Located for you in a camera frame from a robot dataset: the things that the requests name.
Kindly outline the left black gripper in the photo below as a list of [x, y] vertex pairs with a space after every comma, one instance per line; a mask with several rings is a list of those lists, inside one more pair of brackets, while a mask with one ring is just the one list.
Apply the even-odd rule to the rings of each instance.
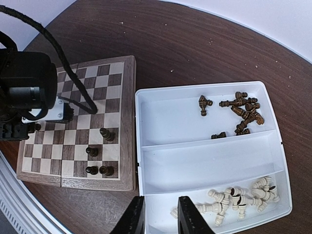
[[52, 109], [57, 95], [57, 70], [40, 52], [0, 51], [0, 139], [21, 141], [35, 132], [35, 122]]

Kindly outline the dark chess pawn piece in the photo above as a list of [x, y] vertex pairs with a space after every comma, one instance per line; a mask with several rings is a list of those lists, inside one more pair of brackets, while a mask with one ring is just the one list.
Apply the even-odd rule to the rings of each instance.
[[88, 166], [85, 169], [86, 173], [91, 175], [97, 175], [98, 174], [98, 167], [97, 166]]

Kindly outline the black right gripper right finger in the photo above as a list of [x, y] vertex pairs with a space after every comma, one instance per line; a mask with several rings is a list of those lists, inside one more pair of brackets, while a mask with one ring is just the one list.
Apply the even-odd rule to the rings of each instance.
[[179, 234], [215, 234], [188, 196], [178, 198]]

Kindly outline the dark chess king piece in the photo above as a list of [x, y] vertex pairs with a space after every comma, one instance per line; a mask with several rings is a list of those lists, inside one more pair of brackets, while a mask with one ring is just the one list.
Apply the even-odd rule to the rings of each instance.
[[100, 128], [99, 132], [105, 141], [108, 141], [108, 142], [114, 141], [114, 139], [115, 139], [115, 133], [114, 132], [111, 132], [110, 130], [108, 130], [106, 128]]

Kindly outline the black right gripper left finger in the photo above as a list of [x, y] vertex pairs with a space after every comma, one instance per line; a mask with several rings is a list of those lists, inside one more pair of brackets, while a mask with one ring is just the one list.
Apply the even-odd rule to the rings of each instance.
[[145, 200], [143, 196], [135, 196], [118, 223], [113, 234], [143, 234], [145, 230]]

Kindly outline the dark chess rook piece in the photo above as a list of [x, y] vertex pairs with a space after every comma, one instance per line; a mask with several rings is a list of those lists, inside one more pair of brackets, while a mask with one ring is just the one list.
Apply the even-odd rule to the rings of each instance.
[[114, 174], [113, 166], [101, 166], [99, 167], [98, 171], [104, 176], [112, 176]]

